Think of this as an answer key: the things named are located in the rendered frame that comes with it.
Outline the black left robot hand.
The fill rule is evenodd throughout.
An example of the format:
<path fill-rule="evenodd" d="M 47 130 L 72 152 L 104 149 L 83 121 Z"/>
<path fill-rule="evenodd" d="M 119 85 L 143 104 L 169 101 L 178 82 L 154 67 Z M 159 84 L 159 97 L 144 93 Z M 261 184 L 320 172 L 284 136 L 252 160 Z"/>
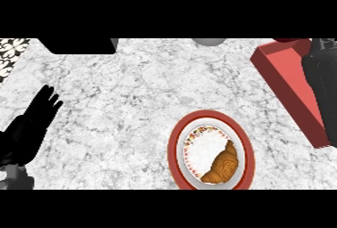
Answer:
<path fill-rule="evenodd" d="M 55 88 L 45 85 L 24 114 L 15 117 L 7 131 L 0 131 L 0 167 L 24 166 L 33 161 L 48 128 L 64 104 L 58 98 Z"/>

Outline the red rimmed white plate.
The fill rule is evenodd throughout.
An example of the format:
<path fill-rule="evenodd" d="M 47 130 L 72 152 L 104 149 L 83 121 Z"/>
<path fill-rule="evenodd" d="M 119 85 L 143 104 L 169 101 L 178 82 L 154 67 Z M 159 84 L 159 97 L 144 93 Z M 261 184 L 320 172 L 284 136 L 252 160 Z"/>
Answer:
<path fill-rule="evenodd" d="M 205 183 L 202 177 L 228 142 L 234 143 L 237 169 L 227 182 Z M 217 110 L 191 112 L 180 120 L 168 145 L 168 161 L 177 185 L 184 190 L 248 189 L 253 182 L 256 158 L 246 131 Z"/>

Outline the brown pear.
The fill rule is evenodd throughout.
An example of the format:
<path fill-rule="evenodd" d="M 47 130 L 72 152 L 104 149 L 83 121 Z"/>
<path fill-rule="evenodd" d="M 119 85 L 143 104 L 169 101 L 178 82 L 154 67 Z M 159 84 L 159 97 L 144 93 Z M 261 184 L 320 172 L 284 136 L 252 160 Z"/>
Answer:
<path fill-rule="evenodd" d="M 228 141 L 225 150 L 219 153 L 212 162 L 211 171 L 200 178 L 205 183 L 227 183 L 236 175 L 239 158 L 234 142 Z"/>

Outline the red cardboard box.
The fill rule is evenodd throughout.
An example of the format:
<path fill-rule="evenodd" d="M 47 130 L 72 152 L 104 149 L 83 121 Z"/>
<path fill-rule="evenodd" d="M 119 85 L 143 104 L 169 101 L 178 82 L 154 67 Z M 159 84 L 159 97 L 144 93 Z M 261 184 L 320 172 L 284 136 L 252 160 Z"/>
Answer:
<path fill-rule="evenodd" d="M 313 146 L 323 148 L 332 143 L 302 67 L 310 47 L 310 39 L 289 43 L 276 41 L 258 47 L 251 60 Z"/>

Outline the black white patterned tile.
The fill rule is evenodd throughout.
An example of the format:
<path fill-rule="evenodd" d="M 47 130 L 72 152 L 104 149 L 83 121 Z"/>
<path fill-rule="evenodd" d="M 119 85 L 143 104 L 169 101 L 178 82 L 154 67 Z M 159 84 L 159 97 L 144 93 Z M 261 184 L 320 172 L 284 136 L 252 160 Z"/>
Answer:
<path fill-rule="evenodd" d="M 0 83 L 8 78 L 29 45 L 29 38 L 0 38 Z"/>

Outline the black flat panel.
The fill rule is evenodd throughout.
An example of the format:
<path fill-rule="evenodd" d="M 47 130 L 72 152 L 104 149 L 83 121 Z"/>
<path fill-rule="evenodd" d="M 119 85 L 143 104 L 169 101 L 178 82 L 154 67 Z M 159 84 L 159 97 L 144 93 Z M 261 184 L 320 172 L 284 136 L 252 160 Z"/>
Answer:
<path fill-rule="evenodd" d="M 115 54 L 117 38 L 41 38 L 41 42 L 55 54 Z"/>

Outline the grey round object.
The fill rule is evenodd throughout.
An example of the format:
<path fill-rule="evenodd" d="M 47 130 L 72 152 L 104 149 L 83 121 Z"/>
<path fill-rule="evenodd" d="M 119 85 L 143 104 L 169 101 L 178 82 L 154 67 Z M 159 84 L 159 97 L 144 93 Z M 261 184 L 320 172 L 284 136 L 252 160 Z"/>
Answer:
<path fill-rule="evenodd" d="M 225 38 L 194 38 L 194 41 L 205 46 L 218 46 L 224 43 Z"/>

